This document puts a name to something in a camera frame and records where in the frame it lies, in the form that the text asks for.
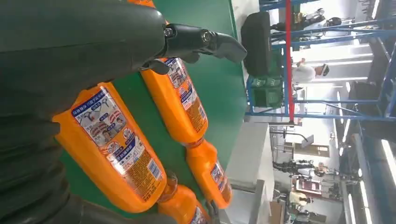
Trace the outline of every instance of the orange bottle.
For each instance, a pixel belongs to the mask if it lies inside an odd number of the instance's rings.
[[[114,205],[142,212],[159,199],[165,171],[111,83],[81,91],[53,121],[56,139]]]
[[[155,8],[153,0],[128,0],[128,2]]]
[[[186,160],[207,201],[220,209],[231,202],[232,191],[227,176],[217,160],[216,148],[206,140],[186,149]]]
[[[208,119],[180,58],[168,58],[167,75],[152,70],[141,75],[156,103],[171,137],[185,145],[200,142],[208,128]]]
[[[168,184],[158,201],[158,211],[174,218],[177,224],[208,224],[209,216],[188,187],[168,175]]]

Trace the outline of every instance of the red pole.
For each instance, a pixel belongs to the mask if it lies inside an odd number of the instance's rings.
[[[286,0],[286,69],[287,69],[287,82],[289,90],[289,117],[290,122],[294,122],[294,100],[293,100],[293,91],[291,89],[291,56],[290,56],[290,43],[291,43],[291,3],[290,0]]]

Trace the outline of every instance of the green crate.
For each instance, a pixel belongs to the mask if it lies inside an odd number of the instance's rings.
[[[281,77],[262,77],[262,78],[254,78],[251,82],[252,88],[260,88],[260,87],[277,87],[282,85]]]
[[[253,106],[280,108],[283,103],[283,87],[259,87],[252,89]]]
[[[267,77],[282,77],[282,54],[280,50],[273,50],[271,66]]]

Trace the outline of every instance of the screw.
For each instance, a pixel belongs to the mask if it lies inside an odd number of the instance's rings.
[[[204,32],[202,32],[202,40],[204,42],[209,42],[211,39],[212,39],[212,36],[208,30],[205,30]]]
[[[165,33],[165,37],[171,37],[171,36],[173,36],[173,30],[172,30],[171,28],[166,28],[166,29],[164,30],[164,33]]]

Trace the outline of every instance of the green surface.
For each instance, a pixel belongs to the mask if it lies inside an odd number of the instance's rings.
[[[168,21],[236,36],[229,0],[156,0],[155,4]],[[217,148],[219,161],[225,168],[246,108],[241,65],[202,56],[196,64],[188,64],[187,69],[209,119],[205,137]],[[185,162],[185,149],[170,138],[140,74],[118,79],[114,85],[163,166],[175,172],[179,183],[192,189],[202,201],[203,195]],[[62,156],[62,161],[66,164],[73,193],[127,217],[139,215],[128,214],[110,204],[67,153]]]

